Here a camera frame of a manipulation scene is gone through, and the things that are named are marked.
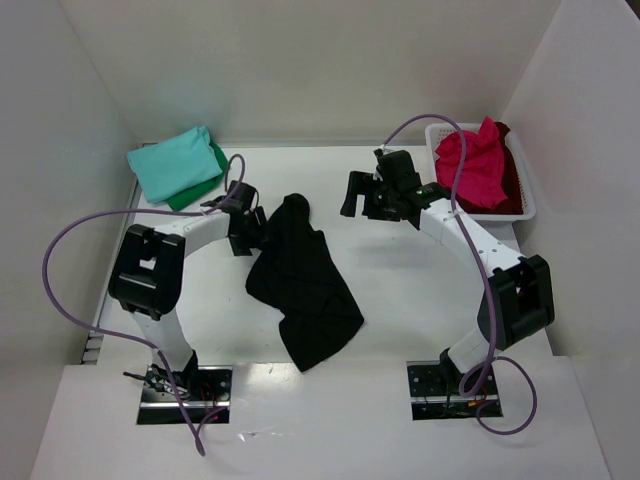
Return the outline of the black t shirt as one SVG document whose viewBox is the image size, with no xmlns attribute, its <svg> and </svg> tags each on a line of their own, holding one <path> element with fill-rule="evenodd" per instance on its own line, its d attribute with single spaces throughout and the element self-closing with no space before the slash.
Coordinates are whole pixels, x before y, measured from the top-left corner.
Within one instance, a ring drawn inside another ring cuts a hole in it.
<svg viewBox="0 0 640 480">
<path fill-rule="evenodd" d="M 284 197 L 266 223 L 268 243 L 252 266 L 245 288 L 279 310 L 281 340 L 302 373 L 344 348 L 364 317 L 339 270 L 324 233 L 310 224 L 301 194 Z"/>
</svg>

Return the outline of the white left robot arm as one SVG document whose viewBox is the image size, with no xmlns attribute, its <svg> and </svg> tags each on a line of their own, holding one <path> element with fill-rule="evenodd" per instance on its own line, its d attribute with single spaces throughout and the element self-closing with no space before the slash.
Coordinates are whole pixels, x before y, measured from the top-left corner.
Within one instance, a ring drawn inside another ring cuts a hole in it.
<svg viewBox="0 0 640 480">
<path fill-rule="evenodd" d="M 108 293 L 129 312 L 143 338 L 154 345 L 146 381 L 156 390 L 174 390 L 170 375 L 184 398 L 203 383 L 197 354 L 184 336 L 176 310 L 185 260 L 219 240 L 227 240 L 235 256 L 250 256 L 261 248 L 266 216 L 254 204 L 258 197 L 254 187 L 233 181 L 230 197 L 218 199 L 219 211 L 156 227 L 134 224 L 126 231 Z"/>
</svg>

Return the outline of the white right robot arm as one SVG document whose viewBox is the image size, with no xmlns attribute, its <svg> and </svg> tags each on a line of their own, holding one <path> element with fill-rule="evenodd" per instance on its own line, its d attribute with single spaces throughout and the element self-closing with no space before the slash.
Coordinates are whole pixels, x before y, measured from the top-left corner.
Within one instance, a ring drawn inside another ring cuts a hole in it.
<svg viewBox="0 0 640 480">
<path fill-rule="evenodd" d="M 483 295 L 476 324 L 439 359 L 446 379 L 474 374 L 488 357 L 546 328 L 555 319 L 550 267 L 539 255 L 509 248 L 453 202 L 450 189 L 425 184 L 405 151 L 375 152 L 374 172 L 352 171 L 340 213 L 356 215 L 359 198 L 369 219 L 406 220 L 478 274 Z"/>
</svg>

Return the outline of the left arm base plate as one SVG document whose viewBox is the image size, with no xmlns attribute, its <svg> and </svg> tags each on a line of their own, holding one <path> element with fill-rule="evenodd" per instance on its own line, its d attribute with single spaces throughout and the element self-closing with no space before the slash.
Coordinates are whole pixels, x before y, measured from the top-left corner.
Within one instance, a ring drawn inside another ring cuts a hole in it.
<svg viewBox="0 0 640 480">
<path fill-rule="evenodd" d="M 231 366 L 203 366 L 198 371 L 201 383 L 188 392 L 179 386 L 184 408 L 195 426 L 206 423 L 227 424 L 230 418 L 233 369 Z M 184 424 L 184 418 L 168 382 L 149 385 L 145 382 L 136 419 L 137 425 Z"/>
</svg>

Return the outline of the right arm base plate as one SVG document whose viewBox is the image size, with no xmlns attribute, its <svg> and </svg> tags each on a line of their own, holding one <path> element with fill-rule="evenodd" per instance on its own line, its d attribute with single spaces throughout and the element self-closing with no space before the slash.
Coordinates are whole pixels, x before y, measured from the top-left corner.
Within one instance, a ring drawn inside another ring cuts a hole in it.
<svg viewBox="0 0 640 480">
<path fill-rule="evenodd" d="M 407 376 L 412 418 L 417 420 L 473 419 L 502 417 L 497 383 L 493 371 L 473 397 L 459 392 L 461 374 L 446 373 L 437 362 L 409 362 Z"/>
</svg>

